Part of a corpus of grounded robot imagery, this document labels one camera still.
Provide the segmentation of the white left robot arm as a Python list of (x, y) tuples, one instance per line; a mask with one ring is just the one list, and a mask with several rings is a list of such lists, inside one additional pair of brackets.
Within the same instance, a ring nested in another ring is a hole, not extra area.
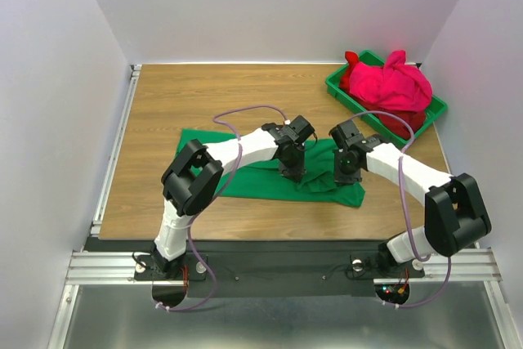
[(299, 115), (228, 141), (188, 141), (161, 177), (163, 220), (152, 248), (156, 272), (165, 279), (181, 272), (191, 220), (220, 194), (217, 187), (223, 177), (231, 179), (241, 167), (276, 160), (282, 177), (299, 182), (306, 173), (305, 142), (314, 134), (310, 122)]

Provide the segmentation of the green t shirt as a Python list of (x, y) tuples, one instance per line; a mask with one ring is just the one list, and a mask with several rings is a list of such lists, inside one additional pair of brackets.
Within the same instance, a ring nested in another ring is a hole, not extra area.
[(306, 143), (306, 173), (299, 183), (281, 176), (278, 162), (272, 160), (238, 169), (222, 194), (237, 198), (332, 202), (358, 208), (364, 201), (364, 188), (359, 182), (336, 185), (333, 178), (334, 147), (334, 141), (329, 139)]

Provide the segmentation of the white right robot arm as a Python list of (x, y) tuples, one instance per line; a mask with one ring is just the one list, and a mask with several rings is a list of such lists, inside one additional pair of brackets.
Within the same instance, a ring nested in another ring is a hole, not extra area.
[(406, 231), (380, 244), (376, 266), (384, 275), (395, 275), (406, 262), (421, 261), (432, 254), (452, 257), (491, 232), (474, 177), (428, 167), (379, 135), (363, 136), (351, 120), (336, 125), (329, 135), (336, 145), (333, 166), (337, 184), (355, 184), (365, 170), (399, 186), (403, 209), (407, 208), (406, 194), (424, 207), (422, 226), (413, 228), (407, 217)]

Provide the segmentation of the green plastic bin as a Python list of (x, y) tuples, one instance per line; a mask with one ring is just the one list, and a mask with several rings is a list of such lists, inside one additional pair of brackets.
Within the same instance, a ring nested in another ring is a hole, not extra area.
[(368, 50), (347, 51), (345, 59), (346, 65), (325, 79), (327, 92), (398, 147), (447, 110), (424, 74), (406, 62), (405, 51), (393, 51), (385, 60)]

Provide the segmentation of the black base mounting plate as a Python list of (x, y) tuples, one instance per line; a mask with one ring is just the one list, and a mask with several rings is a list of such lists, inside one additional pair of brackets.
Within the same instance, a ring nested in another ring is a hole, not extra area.
[(396, 263), (381, 240), (197, 240), (173, 262), (137, 256), (137, 281), (179, 284), (191, 298), (372, 297), (377, 282), (424, 276), (411, 262)]

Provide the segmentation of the pink t shirt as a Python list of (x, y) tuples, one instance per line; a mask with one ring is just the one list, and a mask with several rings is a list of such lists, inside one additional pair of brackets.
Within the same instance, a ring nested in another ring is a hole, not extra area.
[(431, 103), (432, 87), (425, 75), (406, 63), (406, 51), (393, 51), (382, 66), (359, 60), (348, 79), (348, 93), (384, 110), (422, 112)]

